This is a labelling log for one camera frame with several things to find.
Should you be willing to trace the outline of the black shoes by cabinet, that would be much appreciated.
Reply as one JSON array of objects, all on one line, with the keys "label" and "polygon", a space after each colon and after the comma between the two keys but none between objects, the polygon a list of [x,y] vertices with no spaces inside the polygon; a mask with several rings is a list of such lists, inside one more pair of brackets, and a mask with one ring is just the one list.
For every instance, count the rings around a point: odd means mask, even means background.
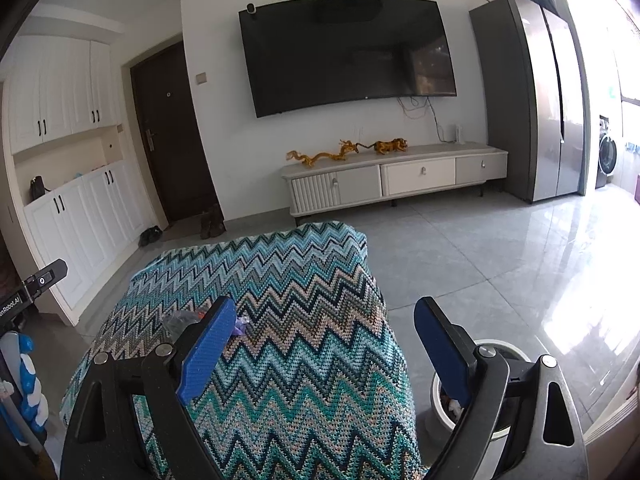
[{"label": "black shoes by cabinet", "polygon": [[163,230],[159,226],[151,226],[145,229],[139,237],[138,246],[140,248],[158,242],[163,236]]}]

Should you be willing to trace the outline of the black handbag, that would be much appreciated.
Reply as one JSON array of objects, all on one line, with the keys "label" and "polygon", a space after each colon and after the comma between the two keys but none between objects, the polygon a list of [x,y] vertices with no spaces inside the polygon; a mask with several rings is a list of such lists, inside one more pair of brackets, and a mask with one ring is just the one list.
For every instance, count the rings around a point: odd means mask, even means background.
[{"label": "black handbag", "polygon": [[41,176],[35,176],[29,182],[29,197],[32,202],[38,198],[45,196],[50,190],[44,185]]}]

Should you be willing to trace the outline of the black wall television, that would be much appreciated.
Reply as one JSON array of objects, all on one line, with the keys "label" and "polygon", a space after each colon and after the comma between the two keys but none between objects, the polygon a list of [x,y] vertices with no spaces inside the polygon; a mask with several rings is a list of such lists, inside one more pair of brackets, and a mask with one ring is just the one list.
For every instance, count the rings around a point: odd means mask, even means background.
[{"label": "black wall television", "polygon": [[259,117],[343,102],[455,96],[432,0],[288,0],[239,13]]}]

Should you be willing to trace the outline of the grey refrigerator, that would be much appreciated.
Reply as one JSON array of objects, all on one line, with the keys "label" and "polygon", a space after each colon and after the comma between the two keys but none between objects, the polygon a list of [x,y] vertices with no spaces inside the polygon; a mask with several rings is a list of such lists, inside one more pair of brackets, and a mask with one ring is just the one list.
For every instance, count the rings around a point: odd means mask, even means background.
[{"label": "grey refrigerator", "polygon": [[584,99],[566,21],[532,0],[470,11],[484,80],[487,139],[506,151],[506,190],[527,203],[578,191]]}]

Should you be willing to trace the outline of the white TV cabinet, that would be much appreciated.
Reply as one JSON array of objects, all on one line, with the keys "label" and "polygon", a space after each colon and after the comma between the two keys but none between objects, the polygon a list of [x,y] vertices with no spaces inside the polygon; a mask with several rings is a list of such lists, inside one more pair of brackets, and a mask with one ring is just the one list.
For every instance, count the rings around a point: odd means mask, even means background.
[{"label": "white TV cabinet", "polygon": [[492,146],[430,144],[386,155],[352,154],[322,159],[308,168],[288,165],[281,177],[290,193],[290,214],[303,218],[332,210],[483,185],[508,173],[508,153]]}]

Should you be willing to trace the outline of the white shoe cabinet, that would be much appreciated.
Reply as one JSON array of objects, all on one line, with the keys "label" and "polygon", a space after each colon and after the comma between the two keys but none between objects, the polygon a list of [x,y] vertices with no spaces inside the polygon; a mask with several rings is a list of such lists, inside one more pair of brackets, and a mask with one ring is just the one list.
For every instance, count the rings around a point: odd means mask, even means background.
[{"label": "white shoe cabinet", "polygon": [[[32,202],[35,176],[50,192]],[[1,236],[21,278],[56,259],[68,267],[38,310],[77,324],[156,222],[110,47],[16,37],[1,61]]]}]

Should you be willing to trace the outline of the white round trash bin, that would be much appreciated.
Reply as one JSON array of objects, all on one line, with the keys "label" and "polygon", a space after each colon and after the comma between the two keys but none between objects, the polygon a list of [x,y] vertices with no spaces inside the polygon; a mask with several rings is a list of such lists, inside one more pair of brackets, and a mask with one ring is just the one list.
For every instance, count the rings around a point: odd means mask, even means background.
[{"label": "white round trash bin", "polygon": [[425,415],[425,430],[436,442],[444,444],[450,437],[462,443],[462,437],[469,437],[472,430],[480,430],[484,434],[492,424],[491,441],[506,437],[511,430],[518,401],[506,397],[509,378],[500,378],[497,373],[502,370],[509,375],[509,362],[516,366],[527,367],[530,359],[514,344],[499,339],[477,339],[477,347],[493,348],[495,356],[484,360],[489,367],[480,367],[483,373],[477,379],[476,393],[466,408],[460,408],[457,415],[449,407],[452,399],[446,396],[444,383],[435,374],[431,386],[431,408]]}]

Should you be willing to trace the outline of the dark shoes by door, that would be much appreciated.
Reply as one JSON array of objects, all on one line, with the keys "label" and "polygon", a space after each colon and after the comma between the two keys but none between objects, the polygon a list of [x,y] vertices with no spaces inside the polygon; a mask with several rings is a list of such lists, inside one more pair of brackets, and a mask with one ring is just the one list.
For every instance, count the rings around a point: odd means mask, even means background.
[{"label": "dark shoes by door", "polygon": [[211,206],[201,215],[201,239],[218,237],[226,232],[224,225],[224,215],[218,204]]}]

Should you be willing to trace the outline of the purple plastic wrapper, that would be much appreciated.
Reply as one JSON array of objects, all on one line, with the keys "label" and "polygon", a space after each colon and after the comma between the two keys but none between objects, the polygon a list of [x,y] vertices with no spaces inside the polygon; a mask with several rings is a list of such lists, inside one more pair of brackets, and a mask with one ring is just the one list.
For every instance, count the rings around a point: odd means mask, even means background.
[{"label": "purple plastic wrapper", "polygon": [[250,328],[250,318],[247,316],[238,316],[234,321],[232,330],[233,336],[244,336]]}]

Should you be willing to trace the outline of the golden tiger figurine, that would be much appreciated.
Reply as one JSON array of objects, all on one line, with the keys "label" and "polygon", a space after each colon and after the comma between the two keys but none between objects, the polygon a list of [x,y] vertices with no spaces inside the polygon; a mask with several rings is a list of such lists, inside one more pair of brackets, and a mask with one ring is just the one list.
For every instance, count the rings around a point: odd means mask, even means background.
[{"label": "golden tiger figurine", "polygon": [[390,141],[376,141],[370,148],[373,148],[376,154],[386,155],[395,152],[404,152],[408,148],[408,142],[403,138],[396,138]]}]

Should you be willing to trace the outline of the zigzag patterned teal blanket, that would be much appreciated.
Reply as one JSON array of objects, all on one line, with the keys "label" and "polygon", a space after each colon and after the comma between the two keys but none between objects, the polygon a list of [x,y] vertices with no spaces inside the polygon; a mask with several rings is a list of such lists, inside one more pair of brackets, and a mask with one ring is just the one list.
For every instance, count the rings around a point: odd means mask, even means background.
[{"label": "zigzag patterned teal blanket", "polygon": [[407,363],[367,258],[367,237],[339,221],[162,252],[81,358],[62,422],[98,353],[146,356],[172,314],[227,296],[246,332],[188,406],[226,478],[422,478]]}]

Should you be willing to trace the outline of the washing machine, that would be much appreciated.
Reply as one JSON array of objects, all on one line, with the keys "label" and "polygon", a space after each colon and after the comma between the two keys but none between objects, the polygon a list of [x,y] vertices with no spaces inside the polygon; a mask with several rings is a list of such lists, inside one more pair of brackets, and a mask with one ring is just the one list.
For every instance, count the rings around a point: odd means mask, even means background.
[{"label": "washing machine", "polygon": [[603,188],[608,179],[614,174],[617,164],[617,145],[610,135],[610,120],[605,116],[599,117],[600,136],[598,151],[598,173],[596,188]]}]

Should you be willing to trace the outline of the clear plastic bag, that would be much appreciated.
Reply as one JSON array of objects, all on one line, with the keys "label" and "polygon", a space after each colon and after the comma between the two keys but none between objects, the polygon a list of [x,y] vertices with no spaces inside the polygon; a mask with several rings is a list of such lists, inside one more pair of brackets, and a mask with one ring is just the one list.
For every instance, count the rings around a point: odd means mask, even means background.
[{"label": "clear plastic bag", "polygon": [[201,313],[190,310],[172,311],[166,314],[162,319],[162,325],[168,340],[176,342],[189,326],[198,324],[202,317]]}]

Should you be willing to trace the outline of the white router on cabinet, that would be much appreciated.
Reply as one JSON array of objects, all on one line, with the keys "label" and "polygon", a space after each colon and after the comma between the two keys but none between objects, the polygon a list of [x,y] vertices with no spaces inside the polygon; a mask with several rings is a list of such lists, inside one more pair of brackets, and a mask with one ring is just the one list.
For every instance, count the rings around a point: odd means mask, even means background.
[{"label": "white router on cabinet", "polygon": [[464,137],[462,127],[460,125],[454,125],[452,127],[452,131],[454,132],[454,142],[456,142],[457,144],[463,144]]}]

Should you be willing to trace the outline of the golden dragon figurine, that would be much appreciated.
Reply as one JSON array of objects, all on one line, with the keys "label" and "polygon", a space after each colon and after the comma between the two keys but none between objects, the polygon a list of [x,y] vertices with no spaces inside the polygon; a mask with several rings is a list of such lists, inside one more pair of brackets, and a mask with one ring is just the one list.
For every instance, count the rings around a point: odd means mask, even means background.
[{"label": "golden dragon figurine", "polygon": [[286,153],[285,159],[296,160],[296,162],[300,162],[303,166],[311,168],[320,159],[326,158],[329,160],[333,160],[334,162],[344,162],[344,160],[347,159],[348,155],[358,154],[358,153],[359,153],[359,148],[356,143],[352,141],[341,140],[340,149],[338,150],[337,153],[320,152],[318,154],[310,156],[310,155],[302,154],[302,153],[299,153],[298,151],[292,150]]}]

